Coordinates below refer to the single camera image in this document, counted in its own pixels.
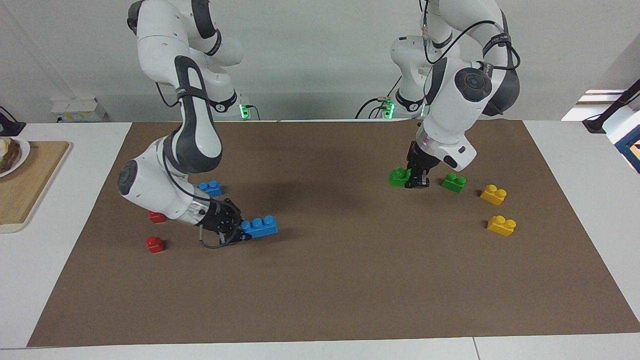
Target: white table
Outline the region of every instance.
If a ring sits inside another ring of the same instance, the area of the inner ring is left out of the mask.
[[[580,123],[529,121],[564,194],[640,314],[640,176]],[[0,234],[0,359],[637,359],[640,334],[25,349],[130,124],[30,124],[22,137],[74,144],[31,223]]]

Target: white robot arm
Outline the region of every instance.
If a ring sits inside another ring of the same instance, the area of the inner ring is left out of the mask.
[[[477,152],[465,131],[482,113],[502,114],[513,105],[520,90],[515,71],[520,58],[511,46],[506,18],[495,1],[430,0],[424,19],[428,25],[426,38],[400,38],[392,48],[392,57],[405,80],[396,93],[396,109],[401,109],[401,115],[415,118],[423,112],[423,101],[425,106],[422,125],[407,155],[407,169],[412,170],[408,188],[429,186],[429,170],[441,161],[456,171],[467,167]],[[453,29],[461,34],[452,41]],[[457,40],[465,34],[483,48],[482,61],[459,58]],[[416,69],[420,62],[418,48],[426,63]]]
[[[155,82],[176,89],[182,124],[126,164],[118,189],[142,208],[218,233],[221,245],[228,245],[250,238],[239,228],[240,211],[188,181],[220,162],[214,116],[240,112],[230,78],[218,66],[239,63],[242,47],[230,37],[223,41],[212,14],[208,0],[144,0],[129,9],[140,66]]]

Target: bread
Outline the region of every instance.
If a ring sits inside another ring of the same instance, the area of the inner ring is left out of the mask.
[[[0,137],[0,174],[13,166],[18,158],[20,145],[12,138]]]

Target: wooden cutting board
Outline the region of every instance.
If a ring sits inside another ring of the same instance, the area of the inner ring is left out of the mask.
[[[16,171],[0,177],[0,233],[14,233],[26,225],[71,146],[68,142],[29,144],[27,160]]]

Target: black stand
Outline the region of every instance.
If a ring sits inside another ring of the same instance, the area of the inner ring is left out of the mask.
[[[0,136],[18,136],[24,127],[27,125],[25,122],[14,122],[6,118],[0,113],[0,124],[3,127]]]
[[[597,119],[595,120],[583,120],[582,123],[584,127],[587,128],[592,134],[606,134],[607,132],[602,129],[602,125],[604,122],[609,120],[611,115],[613,115],[616,111],[618,111],[624,105],[627,105],[631,98],[640,92],[640,79],[636,81],[631,87],[622,93],[618,100],[616,100],[610,107],[608,107]]]

